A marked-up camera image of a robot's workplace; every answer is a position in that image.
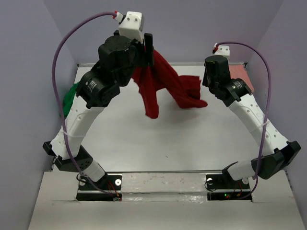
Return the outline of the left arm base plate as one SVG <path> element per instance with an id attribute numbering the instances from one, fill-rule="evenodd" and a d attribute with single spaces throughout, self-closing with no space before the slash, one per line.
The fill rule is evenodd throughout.
<path id="1" fill-rule="evenodd" d="M 122 200 L 122 174 L 120 173 L 109 173 L 101 183 L 96 185 L 104 192 L 95 189 L 88 182 L 86 177 L 83 177 L 80 174 L 77 174 L 76 180 L 79 183 L 76 194 L 76 199 L 78 201 L 116 202 Z"/>

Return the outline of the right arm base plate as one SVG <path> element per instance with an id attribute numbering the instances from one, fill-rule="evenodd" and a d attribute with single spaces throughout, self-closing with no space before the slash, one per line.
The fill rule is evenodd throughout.
<path id="1" fill-rule="evenodd" d="M 222 174 L 207 174 L 204 182 L 208 201 L 252 200 L 249 182 L 225 179 Z"/>

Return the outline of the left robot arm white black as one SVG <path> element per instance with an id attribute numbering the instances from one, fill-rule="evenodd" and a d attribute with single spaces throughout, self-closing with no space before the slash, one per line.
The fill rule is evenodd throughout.
<path id="1" fill-rule="evenodd" d="M 154 64 L 152 34 L 145 33 L 139 42 L 114 34 L 98 48 L 99 60 L 83 75 L 73 97 L 72 106 L 56 137 L 43 145 L 47 154 L 56 158 L 60 171 L 76 172 L 93 188 L 102 190 L 107 174 L 82 146 L 94 120 L 127 86 L 138 67 Z"/>

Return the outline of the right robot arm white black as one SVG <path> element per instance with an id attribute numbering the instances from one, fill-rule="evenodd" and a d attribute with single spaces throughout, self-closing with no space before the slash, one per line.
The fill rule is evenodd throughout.
<path id="1" fill-rule="evenodd" d="M 209 56 L 204 62 L 203 85 L 221 100 L 245 125 L 259 147 L 261 158 L 237 161 L 222 170 L 221 183 L 231 188 L 241 179 L 257 175 L 269 179 L 286 168 L 301 150 L 297 141 L 289 141 L 269 121 L 258 106 L 248 85 L 240 78 L 232 79 L 227 58 Z"/>

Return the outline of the red t shirt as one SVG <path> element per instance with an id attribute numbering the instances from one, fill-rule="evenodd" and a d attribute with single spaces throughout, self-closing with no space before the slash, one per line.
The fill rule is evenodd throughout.
<path id="1" fill-rule="evenodd" d="M 145 115 L 151 119 L 159 116 L 156 93 L 166 89 L 181 109 L 204 108 L 208 103 L 201 99 L 199 76 L 178 75 L 165 58 L 156 50 L 153 53 L 154 65 L 137 68 L 132 76 L 139 87 Z"/>

